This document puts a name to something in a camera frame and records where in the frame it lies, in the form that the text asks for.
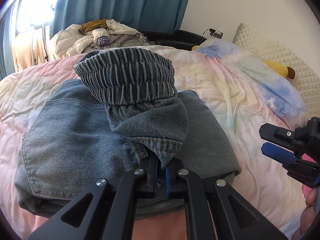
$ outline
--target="blue curtain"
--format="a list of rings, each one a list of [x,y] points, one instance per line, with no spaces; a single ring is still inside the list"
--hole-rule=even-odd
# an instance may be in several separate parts
[[[139,31],[173,33],[188,0],[58,0],[50,36],[69,25],[113,18]]]
[[[10,37],[13,5],[0,20],[0,80],[15,72]]]

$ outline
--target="stuffed animal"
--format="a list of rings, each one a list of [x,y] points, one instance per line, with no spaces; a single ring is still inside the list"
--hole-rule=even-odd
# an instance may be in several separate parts
[[[288,77],[290,79],[294,79],[296,73],[295,71],[287,67],[286,65],[270,60],[263,60],[264,63],[266,63],[270,68],[272,68],[274,71],[276,71],[279,75],[283,76],[284,78]]]

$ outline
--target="tie-dye blanket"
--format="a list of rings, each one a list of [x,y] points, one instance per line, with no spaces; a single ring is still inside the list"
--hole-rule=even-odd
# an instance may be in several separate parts
[[[291,237],[305,208],[301,184],[288,177],[281,164],[261,154],[264,141],[258,131],[266,122],[291,130],[304,126],[308,114],[299,93],[254,55],[230,42],[206,41],[197,51],[143,48],[170,59],[176,87],[196,91],[210,108],[242,168],[233,187]],[[73,65],[81,56],[30,67],[0,82],[0,208],[22,239],[27,239],[45,219],[29,214],[17,204],[17,154],[23,137],[53,92],[63,81],[77,78]],[[181,231],[184,227],[175,226],[184,223],[183,214],[152,221],[137,221],[132,239],[158,240],[163,232],[168,232],[167,239],[185,239],[186,234]],[[145,233],[145,228],[150,228],[150,234]]]

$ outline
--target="finger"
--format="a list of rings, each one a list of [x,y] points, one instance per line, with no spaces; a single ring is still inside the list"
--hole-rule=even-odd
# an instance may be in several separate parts
[[[315,220],[315,212],[312,206],[307,207],[301,214],[300,218],[300,232],[304,234]]]
[[[300,229],[298,229],[297,231],[295,231],[293,233],[291,240],[297,240],[297,239],[299,239],[300,236],[302,236],[302,234],[300,232]]]
[[[312,189],[308,196],[306,197],[307,206],[313,206],[316,201],[317,190],[316,188]]]

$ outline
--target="white wall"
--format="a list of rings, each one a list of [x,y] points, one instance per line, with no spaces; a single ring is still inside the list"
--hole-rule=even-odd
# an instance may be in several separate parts
[[[320,77],[320,24],[304,0],[189,0],[181,29],[213,28],[232,41],[241,22],[286,45]]]

